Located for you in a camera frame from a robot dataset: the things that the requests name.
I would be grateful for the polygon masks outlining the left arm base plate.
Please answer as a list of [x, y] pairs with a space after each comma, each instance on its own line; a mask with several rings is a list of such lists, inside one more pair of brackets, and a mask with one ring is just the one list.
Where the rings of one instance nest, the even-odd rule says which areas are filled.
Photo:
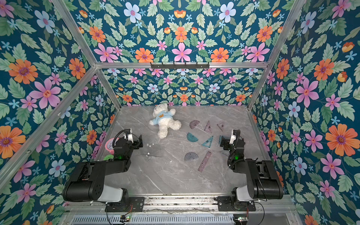
[[106, 206], [106, 212], [142, 212], [144, 197], [125, 197], [120, 202], [111, 202]]

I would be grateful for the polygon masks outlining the grey blue protractor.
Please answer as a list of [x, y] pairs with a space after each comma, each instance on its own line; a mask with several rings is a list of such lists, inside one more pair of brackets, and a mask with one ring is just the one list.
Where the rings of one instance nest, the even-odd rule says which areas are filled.
[[198, 159], [198, 155], [194, 152], [188, 152], [184, 156], [184, 161], [190, 161], [190, 160], [195, 160], [195, 159]]

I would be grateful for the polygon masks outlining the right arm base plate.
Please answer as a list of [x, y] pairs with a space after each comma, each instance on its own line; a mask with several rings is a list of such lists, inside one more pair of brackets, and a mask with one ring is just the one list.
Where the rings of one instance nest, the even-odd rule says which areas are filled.
[[217, 202], [220, 212], [255, 212], [256, 207], [251, 202], [239, 202], [230, 196], [218, 196], [214, 200]]

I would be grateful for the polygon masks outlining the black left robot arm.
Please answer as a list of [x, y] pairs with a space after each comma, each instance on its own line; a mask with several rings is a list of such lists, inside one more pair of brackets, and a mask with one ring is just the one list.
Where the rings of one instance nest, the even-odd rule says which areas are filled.
[[103, 161], [78, 163], [67, 180], [62, 196], [68, 202], [101, 202], [130, 206], [130, 197], [125, 188], [105, 184], [108, 175], [125, 173], [131, 165], [134, 150], [143, 147], [142, 136], [124, 129], [112, 141], [114, 154]]

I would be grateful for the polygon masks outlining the teal protractor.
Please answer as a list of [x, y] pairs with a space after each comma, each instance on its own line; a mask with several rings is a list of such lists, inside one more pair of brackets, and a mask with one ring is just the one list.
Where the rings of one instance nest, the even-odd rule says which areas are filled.
[[198, 141], [198, 138], [195, 137], [195, 136], [194, 136], [193, 134], [191, 134], [191, 133], [187, 133], [187, 140], [190, 141], [190, 142], [192, 142], [192, 143], [195, 143], [195, 142]]

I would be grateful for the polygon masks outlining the purple straight ruler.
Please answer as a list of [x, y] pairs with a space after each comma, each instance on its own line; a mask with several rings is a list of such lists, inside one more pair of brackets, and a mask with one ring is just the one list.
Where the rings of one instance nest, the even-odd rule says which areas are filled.
[[207, 163], [208, 163], [211, 156], [212, 156], [212, 152], [207, 151], [207, 153], [205, 154], [205, 156], [204, 156], [204, 158], [203, 158], [203, 160], [202, 160], [202, 162], [201, 162], [201, 164], [200, 164], [200, 166], [198, 168], [199, 172], [201, 172], [201, 173], [203, 172], [203, 170], [205, 169], [205, 167], [206, 167], [206, 165], [207, 165]]

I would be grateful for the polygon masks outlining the teal triangle ruler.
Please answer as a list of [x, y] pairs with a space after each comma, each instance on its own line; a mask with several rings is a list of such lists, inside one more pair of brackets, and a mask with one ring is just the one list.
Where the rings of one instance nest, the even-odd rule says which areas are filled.
[[201, 144], [201, 146], [210, 149], [211, 146], [212, 146], [212, 142], [213, 142], [213, 136], [211, 136], [210, 138], [208, 138], [204, 143]]

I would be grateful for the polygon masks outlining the purple wide triangle ruler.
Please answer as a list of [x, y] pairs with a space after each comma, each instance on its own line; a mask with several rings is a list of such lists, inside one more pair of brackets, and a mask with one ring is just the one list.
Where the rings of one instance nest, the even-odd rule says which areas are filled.
[[224, 121], [220, 121], [220, 122], [217, 124], [217, 127], [218, 127], [222, 132], [224, 132], [224, 130], [225, 130], [225, 122], [224, 122]]

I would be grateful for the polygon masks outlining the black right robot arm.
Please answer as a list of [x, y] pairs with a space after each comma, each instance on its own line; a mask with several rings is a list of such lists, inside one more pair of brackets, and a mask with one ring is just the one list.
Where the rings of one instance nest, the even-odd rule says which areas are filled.
[[228, 168], [246, 176], [246, 184], [235, 187], [231, 192], [231, 204], [282, 199], [284, 191], [273, 163], [246, 158], [245, 144], [240, 130], [232, 130], [229, 138], [219, 137], [219, 146], [228, 152]]

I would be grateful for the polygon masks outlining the purple protractor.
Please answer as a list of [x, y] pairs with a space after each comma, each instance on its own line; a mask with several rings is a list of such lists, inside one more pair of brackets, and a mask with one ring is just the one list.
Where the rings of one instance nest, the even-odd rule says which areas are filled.
[[200, 124], [200, 121], [198, 121], [198, 120], [193, 120], [193, 121], [191, 121], [190, 123], [189, 123], [189, 127], [191, 128], [191, 129], [194, 129], [196, 126], [198, 126]]

